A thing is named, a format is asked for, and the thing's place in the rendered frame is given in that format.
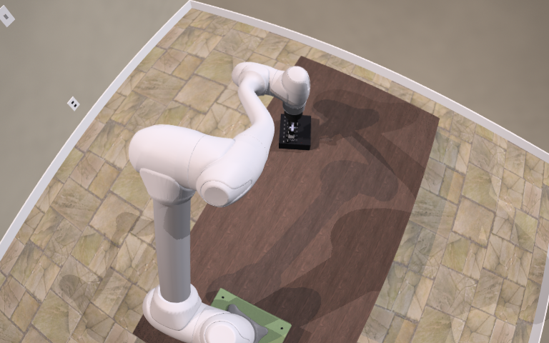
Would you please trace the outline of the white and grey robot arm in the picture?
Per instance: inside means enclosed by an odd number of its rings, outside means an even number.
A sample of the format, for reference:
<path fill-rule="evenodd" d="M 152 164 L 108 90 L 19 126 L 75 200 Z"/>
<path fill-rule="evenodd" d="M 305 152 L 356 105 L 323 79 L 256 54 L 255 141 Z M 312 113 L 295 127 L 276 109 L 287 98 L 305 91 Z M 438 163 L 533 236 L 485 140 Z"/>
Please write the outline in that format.
<path fill-rule="evenodd" d="M 254 186 L 275 133 L 257 96 L 276 97 L 288 114 L 301 114 L 310 78 L 300 66 L 280 71 L 242 62 L 233 69 L 232 81 L 252 124 L 233 139 L 158 124 L 139 130 L 129 145 L 129 160 L 154 208 L 159 285 L 144 298 L 143 314 L 154 328 L 186 343 L 258 343 L 268 333 L 235 304 L 224 311 L 202 303 L 191 284 L 191 198 L 197 191 L 206 203 L 227 207 Z"/>

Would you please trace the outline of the dark grey lighting desk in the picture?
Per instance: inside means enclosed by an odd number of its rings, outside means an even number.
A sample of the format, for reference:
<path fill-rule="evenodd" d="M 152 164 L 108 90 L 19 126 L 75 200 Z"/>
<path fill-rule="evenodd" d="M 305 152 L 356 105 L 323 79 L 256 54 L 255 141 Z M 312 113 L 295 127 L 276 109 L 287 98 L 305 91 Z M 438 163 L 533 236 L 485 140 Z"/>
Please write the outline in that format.
<path fill-rule="evenodd" d="M 298 126 L 299 124 L 299 126 Z M 302 115 L 298 120 L 294 139 L 288 138 L 288 119 L 281 114 L 279 149 L 310 150 L 311 145 L 311 116 Z"/>

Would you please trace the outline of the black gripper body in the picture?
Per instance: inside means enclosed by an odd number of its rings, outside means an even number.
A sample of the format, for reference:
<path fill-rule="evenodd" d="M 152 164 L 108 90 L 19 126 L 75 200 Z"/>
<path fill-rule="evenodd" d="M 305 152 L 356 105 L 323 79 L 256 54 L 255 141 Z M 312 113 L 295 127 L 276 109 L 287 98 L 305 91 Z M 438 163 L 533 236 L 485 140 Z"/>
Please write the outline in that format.
<path fill-rule="evenodd" d="M 292 125 L 292 122 L 294 122 L 294 125 L 295 125 L 295 122 L 302 117 L 302 113 L 298 115 L 291 115 L 291 114 L 288 114 L 286 111 L 284 111 L 284 114 L 285 114 L 285 117 L 290 120 L 290 125 Z"/>

